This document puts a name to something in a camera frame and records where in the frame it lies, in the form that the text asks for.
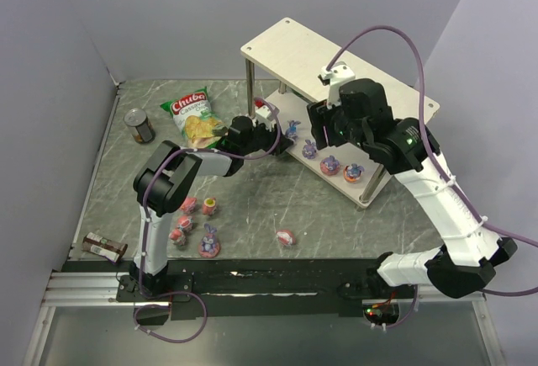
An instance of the purple bunny toy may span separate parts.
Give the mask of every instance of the purple bunny toy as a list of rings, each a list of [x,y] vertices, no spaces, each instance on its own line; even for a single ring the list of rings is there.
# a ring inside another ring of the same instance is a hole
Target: purple bunny toy
[[[305,142],[306,145],[303,146],[303,157],[313,160],[318,152],[318,149],[316,149],[316,144],[312,143],[309,139],[307,139]]]
[[[297,125],[301,124],[300,120],[289,120],[287,122],[289,128],[287,128],[286,133],[284,134],[288,139],[292,141],[297,141]]]
[[[344,179],[348,183],[356,183],[361,177],[361,174],[363,172],[364,172],[363,166],[358,166],[357,164],[353,163],[350,166],[345,166]]]
[[[203,225],[206,230],[206,235],[198,244],[198,254],[204,258],[215,258],[220,252],[219,239],[215,235],[217,229],[215,229],[209,223]]]
[[[319,168],[325,175],[335,175],[340,170],[340,162],[334,156],[328,156],[321,161]]]

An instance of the white bracket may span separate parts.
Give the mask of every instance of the white bracket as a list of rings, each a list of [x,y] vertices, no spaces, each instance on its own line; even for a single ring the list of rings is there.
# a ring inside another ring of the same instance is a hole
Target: white bracket
[[[327,97],[327,108],[340,105],[339,89],[341,86],[355,80],[355,73],[343,62],[339,61],[334,66],[327,70],[327,66],[321,68],[319,74],[321,80],[329,80],[329,97]]]

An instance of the cable tie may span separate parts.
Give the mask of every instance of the cable tie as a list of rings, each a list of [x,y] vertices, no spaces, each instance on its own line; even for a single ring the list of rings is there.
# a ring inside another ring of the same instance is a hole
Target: cable tie
[[[456,176],[455,176],[455,175],[451,175],[451,179],[449,179],[448,181],[446,181],[446,186],[447,186],[447,187],[453,187],[454,185],[456,185]]]

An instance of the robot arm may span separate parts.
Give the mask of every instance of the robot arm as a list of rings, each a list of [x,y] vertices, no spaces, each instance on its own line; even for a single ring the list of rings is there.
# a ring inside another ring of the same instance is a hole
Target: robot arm
[[[270,115],[262,110],[256,118],[257,121],[253,123],[246,116],[236,116],[228,134],[220,139],[213,151],[185,151],[175,156],[166,166],[167,173],[161,173],[150,189],[147,200],[149,218],[146,218],[143,208],[144,194],[159,167],[172,154],[177,154],[180,146],[171,141],[163,141],[134,179],[133,188],[140,205],[141,222],[139,245],[129,274],[132,278],[139,279],[139,272],[143,268],[144,287],[152,294],[159,294],[164,286],[168,262],[166,245],[172,214],[187,197],[196,176],[234,175],[244,163],[238,157],[259,150],[269,151],[275,143],[277,127],[272,123]],[[281,137],[272,154],[282,153],[292,143],[288,138]],[[226,152],[233,157],[215,152]]]
[[[371,289],[433,284],[453,298],[483,289],[495,275],[493,267],[516,251],[514,241],[499,238],[473,218],[450,188],[456,180],[434,136],[427,132],[437,161],[451,177],[449,182],[440,177],[428,157],[418,120],[394,119],[381,84],[363,78],[338,89],[338,103],[323,101],[308,106],[318,149],[349,142],[367,152],[419,201],[444,242],[427,252],[383,254],[378,258]]]

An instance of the toy figurine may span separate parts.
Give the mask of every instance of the toy figurine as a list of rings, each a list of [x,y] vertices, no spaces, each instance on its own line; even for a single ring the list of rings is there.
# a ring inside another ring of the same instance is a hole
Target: toy figurine
[[[355,163],[344,167],[344,179],[348,183],[356,183],[364,172],[363,166],[357,166]]]
[[[215,258],[220,252],[219,239],[215,235],[217,229],[209,223],[206,223],[203,226],[207,233],[200,241],[200,244],[198,244],[198,254],[204,258]]]
[[[215,213],[216,209],[217,209],[217,199],[207,198],[203,201],[202,213],[204,213],[206,216],[210,216],[213,213]]]
[[[306,141],[306,145],[303,146],[303,157],[313,160],[316,157],[318,149],[316,149],[316,144],[312,143],[309,139]]]
[[[325,175],[335,175],[340,170],[340,162],[334,156],[328,156],[321,161],[319,168]]]
[[[174,229],[168,237],[174,246],[184,246],[187,243],[187,236],[179,229]]]
[[[289,120],[287,122],[289,125],[289,128],[287,128],[286,133],[284,134],[288,139],[291,139],[292,141],[297,141],[297,125],[301,124],[301,121],[299,120]]]
[[[183,233],[188,233],[193,229],[194,223],[191,216],[182,216],[177,220],[176,228],[183,231]]]
[[[179,207],[185,215],[190,215],[196,209],[196,198],[187,196]]]
[[[277,239],[283,246],[292,246],[297,240],[290,230],[279,230],[277,231]]]

